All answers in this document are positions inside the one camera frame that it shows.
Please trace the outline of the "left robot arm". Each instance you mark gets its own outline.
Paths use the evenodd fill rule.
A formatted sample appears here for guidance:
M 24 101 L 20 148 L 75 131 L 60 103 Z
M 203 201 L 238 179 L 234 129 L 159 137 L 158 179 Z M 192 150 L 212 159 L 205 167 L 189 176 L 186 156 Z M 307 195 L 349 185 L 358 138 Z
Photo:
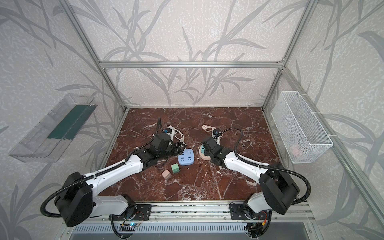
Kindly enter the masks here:
M 62 218 L 67 227 L 74 227 L 88 218 L 122 215 L 135 203 L 124 196 L 100 196 L 115 183 L 152 166 L 161 159 L 181 155 L 186 144 L 167 133 L 154 135 L 149 143 L 136 148 L 125 159 L 104 169 L 81 175 L 69 175 L 62 188 L 43 201 L 40 212 L 49 218 Z

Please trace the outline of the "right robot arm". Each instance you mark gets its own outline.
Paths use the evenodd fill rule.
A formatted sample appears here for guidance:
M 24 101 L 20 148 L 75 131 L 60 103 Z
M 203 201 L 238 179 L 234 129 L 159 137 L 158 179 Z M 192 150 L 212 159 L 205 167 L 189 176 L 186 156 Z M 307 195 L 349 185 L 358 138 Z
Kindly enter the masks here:
M 202 145 L 211 163 L 241 173 L 261 186 L 260 193 L 251 194 L 243 202 L 244 213 L 250 220 L 267 210 L 284 215 L 290 206 L 304 202 L 312 192 L 310 182 L 303 175 L 285 169 L 280 163 L 253 161 L 219 145 L 213 137 L 205 138 Z

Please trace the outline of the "pink round power strip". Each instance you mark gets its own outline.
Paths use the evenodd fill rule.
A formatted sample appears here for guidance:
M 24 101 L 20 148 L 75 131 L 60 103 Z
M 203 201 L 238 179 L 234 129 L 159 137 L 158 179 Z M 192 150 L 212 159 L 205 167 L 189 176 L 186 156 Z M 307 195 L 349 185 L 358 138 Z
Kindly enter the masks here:
M 199 157 L 201 160 L 210 161 L 210 156 L 205 156 L 204 153 L 202 153 L 202 147 L 199 148 Z

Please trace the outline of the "blue square power strip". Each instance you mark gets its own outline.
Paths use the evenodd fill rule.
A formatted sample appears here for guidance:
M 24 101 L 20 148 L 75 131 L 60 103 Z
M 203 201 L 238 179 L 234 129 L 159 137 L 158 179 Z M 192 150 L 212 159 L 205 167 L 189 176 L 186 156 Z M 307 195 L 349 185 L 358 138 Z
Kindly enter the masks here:
M 192 165 L 194 161 L 194 151 L 192 149 L 184 149 L 183 153 L 178 156 L 178 162 L 181 166 Z

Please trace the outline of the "pink cube charger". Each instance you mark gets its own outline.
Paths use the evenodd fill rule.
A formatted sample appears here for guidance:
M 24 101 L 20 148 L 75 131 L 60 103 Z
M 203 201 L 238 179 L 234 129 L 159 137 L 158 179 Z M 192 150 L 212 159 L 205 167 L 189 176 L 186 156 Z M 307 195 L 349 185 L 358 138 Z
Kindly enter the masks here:
M 164 172 L 162 172 L 162 176 L 165 180 L 168 180 L 169 178 L 171 178 L 172 174 L 169 170 L 165 170 Z

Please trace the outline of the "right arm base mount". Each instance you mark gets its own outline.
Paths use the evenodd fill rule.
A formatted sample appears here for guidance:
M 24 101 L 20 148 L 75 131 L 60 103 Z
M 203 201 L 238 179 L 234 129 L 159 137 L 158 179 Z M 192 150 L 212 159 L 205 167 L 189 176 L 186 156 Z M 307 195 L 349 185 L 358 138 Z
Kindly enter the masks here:
M 261 211 L 260 213 L 254 213 L 249 207 L 244 207 L 243 204 L 229 203 L 229 210 L 231 220 L 250 220 L 250 221 L 262 221 L 266 222 L 270 220 L 271 213 L 269 210 Z

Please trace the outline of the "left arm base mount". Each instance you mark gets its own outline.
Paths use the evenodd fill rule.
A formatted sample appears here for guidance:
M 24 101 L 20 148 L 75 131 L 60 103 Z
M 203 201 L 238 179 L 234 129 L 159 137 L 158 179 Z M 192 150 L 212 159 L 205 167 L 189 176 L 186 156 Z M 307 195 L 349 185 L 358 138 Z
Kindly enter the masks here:
M 128 208 L 121 215 L 111 215 L 109 220 L 113 221 L 148 221 L 151 214 L 152 205 L 138 204 L 135 206 L 128 206 Z

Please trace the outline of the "clear plastic wall bin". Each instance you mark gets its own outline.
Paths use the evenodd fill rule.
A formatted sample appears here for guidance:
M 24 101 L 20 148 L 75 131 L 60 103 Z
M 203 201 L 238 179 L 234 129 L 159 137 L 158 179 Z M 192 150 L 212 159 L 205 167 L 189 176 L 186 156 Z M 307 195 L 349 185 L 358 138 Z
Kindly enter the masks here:
M 9 156 L 24 163 L 57 162 L 96 107 L 94 97 L 65 95 Z

